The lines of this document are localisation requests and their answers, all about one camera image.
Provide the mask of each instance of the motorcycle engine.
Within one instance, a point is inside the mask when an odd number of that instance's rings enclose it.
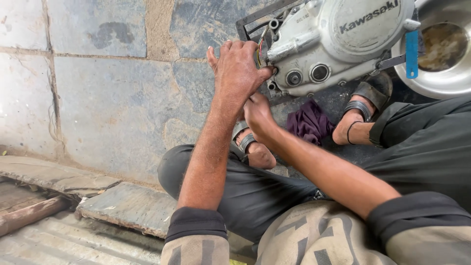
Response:
[[[272,19],[261,61],[276,66],[270,94],[306,96],[365,74],[406,31],[414,0],[306,0]]]

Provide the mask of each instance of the sleeve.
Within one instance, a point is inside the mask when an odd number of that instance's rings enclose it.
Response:
[[[224,219],[217,211],[182,207],[170,220],[162,265],[229,264]]]
[[[397,264],[471,264],[471,215],[446,195],[425,191],[389,200],[366,223]]]

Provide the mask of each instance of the purple cloth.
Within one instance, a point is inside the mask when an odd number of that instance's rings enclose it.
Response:
[[[288,114],[286,128],[290,133],[321,146],[321,139],[332,135],[334,124],[329,121],[319,105],[310,99],[298,111]]]

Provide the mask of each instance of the knee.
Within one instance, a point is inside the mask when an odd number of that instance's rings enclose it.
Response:
[[[178,199],[183,175],[190,161],[193,147],[193,144],[186,144],[168,150],[157,168],[160,185],[174,199]]]

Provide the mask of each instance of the steel bowl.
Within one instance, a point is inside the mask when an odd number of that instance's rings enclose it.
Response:
[[[435,99],[471,93],[471,1],[417,0],[426,55],[419,58],[419,75],[406,77],[405,64],[394,68],[412,90]],[[405,53],[402,38],[392,56]]]

